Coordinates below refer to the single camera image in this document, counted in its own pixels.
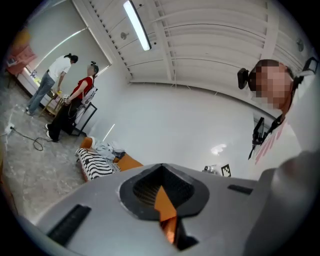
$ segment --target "marble floor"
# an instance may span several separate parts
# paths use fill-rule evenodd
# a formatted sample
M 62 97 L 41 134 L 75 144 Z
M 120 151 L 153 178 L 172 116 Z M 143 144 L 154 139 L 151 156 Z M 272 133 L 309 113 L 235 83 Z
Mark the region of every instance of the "marble floor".
M 20 133 L 46 138 L 44 125 L 52 120 L 49 115 L 38 117 L 25 113 L 30 97 L 14 81 L 0 78 L 0 135 L 8 123 Z M 34 221 L 51 204 L 84 183 L 75 151 L 83 136 L 69 136 L 64 131 L 58 143 L 41 140 L 43 151 L 34 149 L 33 141 L 12 131 L 3 135 L 3 178 L 7 182 L 20 215 Z

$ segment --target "red shirt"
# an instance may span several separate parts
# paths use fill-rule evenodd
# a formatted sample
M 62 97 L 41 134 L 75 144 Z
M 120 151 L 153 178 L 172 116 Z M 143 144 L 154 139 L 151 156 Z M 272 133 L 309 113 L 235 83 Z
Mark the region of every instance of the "red shirt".
M 80 87 L 80 85 L 82 84 L 82 82 L 83 81 L 86 81 L 87 82 L 87 86 L 84 88 L 84 90 L 83 90 L 83 94 L 84 95 L 86 95 L 87 94 L 87 92 L 92 88 L 92 85 L 93 85 L 93 78 L 91 77 L 91 76 L 87 76 L 86 78 L 84 78 L 84 79 L 82 79 L 82 80 L 80 80 L 79 82 L 78 82 L 78 86 L 76 87 L 76 88 L 74 88 L 74 90 L 73 90 L 73 92 L 72 92 L 72 94 L 74 94 L 78 89 L 79 89 L 79 87 Z M 82 93 L 80 93 L 78 96 L 77 96 L 77 98 L 79 98 L 79 99 L 83 99 L 82 98 Z

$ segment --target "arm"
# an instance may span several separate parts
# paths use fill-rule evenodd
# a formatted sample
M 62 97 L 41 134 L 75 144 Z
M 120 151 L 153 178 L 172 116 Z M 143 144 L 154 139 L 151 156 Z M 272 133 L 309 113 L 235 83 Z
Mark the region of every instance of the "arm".
M 82 94 L 82 92 L 85 90 L 85 88 L 88 86 L 87 81 L 83 81 L 80 85 L 80 87 L 78 88 L 78 90 L 76 90 L 74 92 L 74 94 L 72 94 L 70 96 L 70 98 L 67 99 L 67 101 L 65 102 L 66 104 L 70 104 L 70 102 L 75 99 L 76 97 L 78 97 L 80 94 Z
M 58 91 L 60 91 L 60 85 L 61 85 L 62 80 L 65 77 L 65 74 L 66 74 L 66 72 L 64 72 L 64 71 L 62 71 L 60 74 L 60 78 L 59 78 L 59 82 L 58 82 Z

